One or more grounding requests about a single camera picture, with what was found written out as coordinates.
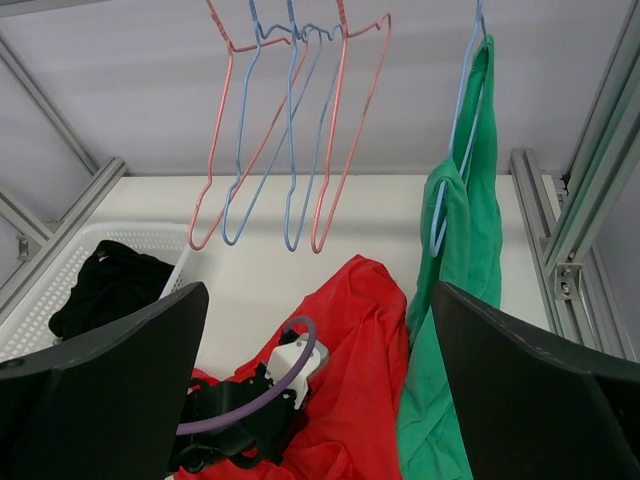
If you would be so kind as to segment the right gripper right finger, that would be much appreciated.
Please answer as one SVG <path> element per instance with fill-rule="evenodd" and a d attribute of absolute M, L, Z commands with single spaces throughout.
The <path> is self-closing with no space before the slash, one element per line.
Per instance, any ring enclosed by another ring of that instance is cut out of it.
<path fill-rule="evenodd" d="M 434 323 L 476 479 L 636 479 L 639 365 L 445 282 Z"/>

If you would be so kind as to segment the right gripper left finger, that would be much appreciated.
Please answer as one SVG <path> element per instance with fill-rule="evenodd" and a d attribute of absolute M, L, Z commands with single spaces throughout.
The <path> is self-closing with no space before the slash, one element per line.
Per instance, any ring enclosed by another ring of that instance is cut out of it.
<path fill-rule="evenodd" d="M 208 304 L 195 282 L 2 362 L 2 478 L 165 478 Z"/>

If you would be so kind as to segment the red tank top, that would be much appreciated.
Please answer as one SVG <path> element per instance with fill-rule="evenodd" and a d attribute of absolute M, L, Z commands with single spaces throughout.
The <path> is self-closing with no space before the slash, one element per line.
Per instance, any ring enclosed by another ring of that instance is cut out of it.
<path fill-rule="evenodd" d="M 224 461 L 200 479 L 399 479 L 396 417 L 408 369 L 407 300 L 385 266 L 356 255 L 294 311 L 329 350 L 311 379 L 307 425 L 281 464 Z"/>

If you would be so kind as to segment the black tank top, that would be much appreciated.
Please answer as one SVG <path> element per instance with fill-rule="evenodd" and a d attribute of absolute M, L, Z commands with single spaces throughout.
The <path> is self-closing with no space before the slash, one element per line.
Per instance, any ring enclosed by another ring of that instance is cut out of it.
<path fill-rule="evenodd" d="M 112 240 L 83 263 L 49 329 L 62 341 L 132 314 L 159 299 L 174 266 Z"/>

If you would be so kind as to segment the pink wire hanger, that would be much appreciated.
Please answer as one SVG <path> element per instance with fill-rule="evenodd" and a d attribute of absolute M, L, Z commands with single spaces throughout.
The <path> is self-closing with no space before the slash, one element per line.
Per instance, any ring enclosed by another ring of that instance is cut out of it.
<path fill-rule="evenodd" d="M 227 67 L 222 87 L 222 92 L 220 95 L 220 102 L 218 106 L 218 111 L 215 117 L 215 123 L 212 133 L 211 146 L 208 153 L 207 158 L 207 170 L 206 170 L 206 183 L 200 193 L 197 196 L 195 207 L 193 210 L 193 214 L 187 229 L 187 244 L 188 246 L 199 252 L 203 250 L 208 243 L 210 242 L 213 234 L 215 232 L 219 232 L 223 242 L 228 246 L 234 246 L 240 240 L 246 225 L 249 221 L 249 218 L 255 208 L 257 200 L 262 192 L 263 187 L 258 186 L 249 202 L 249 206 L 245 210 L 245 213 L 242 215 L 242 218 L 239 222 L 237 230 L 234 233 L 230 233 L 228 229 L 228 220 L 231 213 L 232 202 L 235 200 L 236 196 L 240 192 L 241 188 L 244 186 L 244 183 L 249 177 L 249 175 L 253 172 L 253 169 L 256 165 L 256 162 L 260 158 L 267 142 L 269 141 L 273 130 L 276 126 L 276 123 L 280 119 L 281 116 L 287 117 L 287 123 L 291 124 L 294 119 L 293 106 L 291 105 L 291 94 L 292 87 L 295 84 L 295 81 L 298 78 L 301 68 L 306 61 L 309 48 L 308 45 L 308 34 L 299 30 L 296 24 L 295 13 L 293 3 L 288 1 L 286 3 L 287 15 L 289 17 L 287 24 L 276 23 L 269 27 L 263 25 L 260 19 L 258 6 L 255 1 L 249 1 L 247 3 L 249 9 L 249 15 L 253 26 L 254 32 L 254 42 L 251 45 L 246 46 L 238 46 L 235 44 L 234 40 L 232 40 L 231 35 L 227 31 L 224 26 L 223 20 L 217 11 L 214 3 L 209 1 L 207 3 L 207 7 L 209 9 L 209 14 L 211 20 L 215 24 L 224 44 L 226 46 L 228 59 L 227 59 Z M 285 44 L 293 48 L 294 52 L 298 51 L 298 44 L 303 43 L 305 47 L 303 48 L 303 54 L 301 58 L 295 57 L 293 59 L 293 64 L 290 67 L 290 75 L 287 81 L 286 93 L 284 97 L 280 100 L 280 103 L 276 107 L 276 110 L 271 119 L 271 123 L 267 127 L 267 131 L 261 141 L 260 145 L 257 147 L 256 152 L 253 154 L 251 159 L 247 164 L 243 164 L 241 161 L 241 154 L 243 148 L 243 139 L 244 139 L 244 130 L 247 119 L 247 111 L 248 111 L 248 96 L 249 96 L 249 84 L 252 77 L 252 74 L 255 70 L 256 64 L 260 59 L 261 54 L 267 48 L 278 45 Z M 233 155 L 234 160 L 234 179 L 233 182 L 229 185 L 226 194 L 224 196 L 223 204 L 220 208 L 219 213 L 217 214 L 213 223 L 208 227 L 202 239 L 198 240 L 195 238 L 195 231 L 197 227 L 197 223 L 199 220 L 199 214 L 203 207 L 204 200 L 206 199 L 207 194 L 211 190 L 214 182 L 214 167 L 216 162 L 216 155 L 218 151 L 218 145 L 221 138 L 221 130 L 223 126 L 223 122 L 225 119 L 225 113 L 227 110 L 227 103 L 229 92 L 231 88 L 231 80 L 234 73 L 234 65 L 235 59 L 240 54 L 250 53 L 252 58 L 247 67 L 243 83 L 242 83 L 242 91 L 240 98 L 240 112 L 238 118 L 238 126 L 236 132 L 236 140 L 235 140 L 235 150 Z"/>

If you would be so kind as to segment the blue hanger with black top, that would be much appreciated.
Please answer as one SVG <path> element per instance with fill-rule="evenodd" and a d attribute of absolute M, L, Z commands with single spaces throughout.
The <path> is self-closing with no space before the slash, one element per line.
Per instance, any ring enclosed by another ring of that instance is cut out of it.
<path fill-rule="evenodd" d="M 303 26 L 300 26 L 296 20 L 293 1 L 287 2 L 287 13 L 288 13 L 288 19 L 290 23 L 290 34 L 292 39 L 293 53 L 291 57 L 291 65 L 290 65 L 290 71 L 288 76 L 288 80 L 290 81 L 290 86 L 287 88 L 287 94 L 286 94 L 287 127 L 286 127 L 285 135 L 283 136 L 283 138 L 287 139 L 288 141 L 291 185 L 287 193 L 286 203 L 285 203 L 283 238 L 284 238 L 284 243 L 287 250 L 290 252 L 295 252 L 300 243 L 300 239 L 305 226 L 305 219 L 306 219 L 307 210 L 308 210 L 310 199 L 311 199 L 311 194 L 313 192 L 313 185 L 314 185 L 314 180 L 316 175 L 316 168 L 318 164 L 319 145 L 320 145 L 321 135 L 323 132 L 323 125 L 325 123 L 325 116 L 328 109 L 329 101 L 332 99 L 334 95 L 334 90 L 336 89 L 335 85 L 337 82 L 338 69 L 335 69 L 324 107 L 319 116 L 319 123 L 317 128 L 317 135 L 316 135 L 316 145 L 315 145 L 314 153 L 311 157 L 311 167 L 310 167 L 310 173 L 309 173 L 309 178 L 308 178 L 307 187 L 306 187 L 306 193 L 305 193 L 301 211 L 300 211 L 300 218 L 297 223 L 297 228 L 295 230 L 295 236 L 292 237 L 291 236 L 291 210 L 292 210 L 293 197 L 297 189 L 297 177 L 298 177 L 298 171 L 296 168 L 297 151 L 296 151 L 295 142 L 294 142 L 295 140 L 294 129 L 296 128 L 296 123 L 295 123 L 296 115 L 300 105 L 302 104 L 306 90 L 311 82 L 311 79 L 313 77 L 318 61 L 321 57 L 324 40 L 327 40 L 328 42 L 334 42 L 337 34 L 340 34 L 341 38 L 344 38 L 344 29 L 342 26 L 338 24 L 336 24 L 331 29 L 318 26 L 314 23 L 307 23 L 307 24 L 304 24 Z M 307 71 L 304 84 L 301 87 L 301 90 L 299 92 L 299 97 L 295 103 L 292 103 L 293 84 L 294 84 L 293 69 L 296 67 L 302 67 L 305 62 L 304 59 L 301 59 L 300 62 L 297 62 L 298 44 L 302 43 L 305 47 L 308 47 L 310 38 L 313 36 L 317 37 L 317 50 L 313 58 L 313 62 L 311 63 L 311 66 Z"/>

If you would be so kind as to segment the pink hanger with green top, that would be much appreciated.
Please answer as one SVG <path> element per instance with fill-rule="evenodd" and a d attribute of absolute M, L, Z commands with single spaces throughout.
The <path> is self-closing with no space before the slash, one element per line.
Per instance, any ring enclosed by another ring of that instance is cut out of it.
<path fill-rule="evenodd" d="M 347 3 L 337 3 L 343 30 L 331 108 L 324 176 L 310 234 L 311 250 L 324 250 L 365 126 L 392 38 L 392 15 L 362 6 L 351 21 Z"/>

